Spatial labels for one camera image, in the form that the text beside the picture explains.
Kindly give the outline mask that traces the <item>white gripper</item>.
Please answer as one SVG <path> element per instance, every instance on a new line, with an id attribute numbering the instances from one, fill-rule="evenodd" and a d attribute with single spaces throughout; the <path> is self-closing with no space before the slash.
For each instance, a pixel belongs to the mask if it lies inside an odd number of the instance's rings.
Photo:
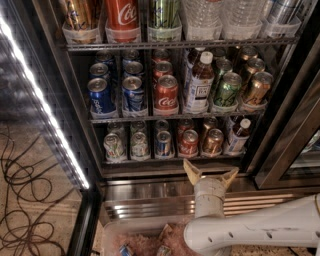
<path id="1" fill-rule="evenodd" d="M 188 159 L 183 160 L 183 168 L 189 181 L 194 186 L 195 193 L 195 217 L 224 217 L 224 200 L 226 189 L 230 187 L 239 172 L 238 168 L 233 168 L 220 177 L 220 181 L 215 178 L 202 178 L 202 172 L 195 167 Z"/>

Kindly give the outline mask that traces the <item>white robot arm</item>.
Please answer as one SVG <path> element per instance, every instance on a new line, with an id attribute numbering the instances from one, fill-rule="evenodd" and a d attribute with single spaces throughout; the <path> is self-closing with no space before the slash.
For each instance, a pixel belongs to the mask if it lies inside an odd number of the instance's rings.
<path id="1" fill-rule="evenodd" d="M 227 218 L 225 194 L 239 169 L 210 178 L 187 159 L 183 168 L 194 186 L 195 217 L 184 229 L 184 241 L 194 252 L 227 256 L 234 245 L 320 247 L 319 195 Z"/>

